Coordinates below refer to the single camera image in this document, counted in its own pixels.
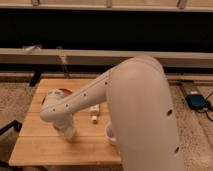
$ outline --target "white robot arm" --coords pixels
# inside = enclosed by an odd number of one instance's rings
[[[104,101],[125,171],[184,170],[168,82],[152,57],[128,59],[67,97],[50,91],[40,116],[71,138],[72,114]]]

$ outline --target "black cable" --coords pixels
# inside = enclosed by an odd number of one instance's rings
[[[209,116],[208,112],[206,111],[205,113],[206,113],[206,117],[207,117],[211,122],[213,122],[213,119]]]
[[[207,97],[206,97],[206,100],[208,100],[208,98],[210,97],[210,96],[212,96],[213,95],[213,92],[211,92]]]

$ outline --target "wooden tabletop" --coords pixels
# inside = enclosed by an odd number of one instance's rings
[[[52,124],[42,121],[39,117],[41,102],[48,90],[65,88],[74,92],[89,81],[91,80],[41,80],[13,149],[10,165],[120,164],[116,147],[109,144],[104,134],[105,126],[110,120],[106,103],[100,105],[98,124],[91,122],[89,109],[75,114],[77,135],[73,142],[64,140]]]

